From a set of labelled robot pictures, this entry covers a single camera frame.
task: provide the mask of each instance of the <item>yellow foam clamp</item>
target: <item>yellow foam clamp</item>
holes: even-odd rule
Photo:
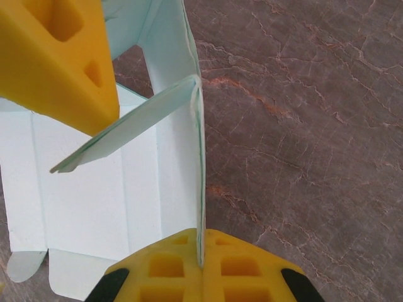
[[[119,117],[100,0],[1,0],[0,96],[95,135]]]
[[[296,265],[207,230],[205,266],[196,230],[156,242],[111,266],[86,302],[323,302]]]

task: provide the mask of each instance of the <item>cardboard edge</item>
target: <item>cardboard edge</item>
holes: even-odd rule
[[[7,263],[7,275],[16,283],[31,278],[39,269],[46,251],[13,252]]]

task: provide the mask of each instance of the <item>square hole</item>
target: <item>square hole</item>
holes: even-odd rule
[[[58,41],[68,41],[84,26],[71,0],[23,0],[23,4]]]
[[[99,71],[99,66],[95,61],[90,61],[84,68],[84,73],[87,75],[88,79],[91,80],[97,87],[102,86],[101,72]]]
[[[270,302],[266,288],[224,288],[225,302]]]
[[[183,288],[165,286],[143,286],[140,302],[183,302]]]
[[[149,277],[184,277],[182,258],[170,254],[157,254],[150,260]]]
[[[258,263],[249,256],[228,256],[221,260],[222,276],[261,276]]]

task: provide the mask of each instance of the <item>cardboard flap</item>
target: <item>cardboard flap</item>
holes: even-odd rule
[[[153,0],[103,0],[103,12],[112,59],[136,45]]]
[[[189,103],[194,96],[193,91],[198,88],[200,88],[200,78],[197,75],[191,75],[177,85],[155,95],[90,139],[52,168],[51,173],[72,172],[80,164],[107,157],[180,106]]]
[[[49,284],[61,296],[84,301],[116,261],[49,249]]]
[[[14,252],[8,260],[7,275],[14,282],[23,282],[37,272],[46,252]]]

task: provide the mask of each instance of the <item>brown marble countertop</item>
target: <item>brown marble countertop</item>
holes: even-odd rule
[[[185,4],[203,75],[207,227],[298,264],[327,302],[403,301],[403,2]],[[138,48],[115,72],[152,94]],[[51,293],[46,265],[4,293],[70,301]]]

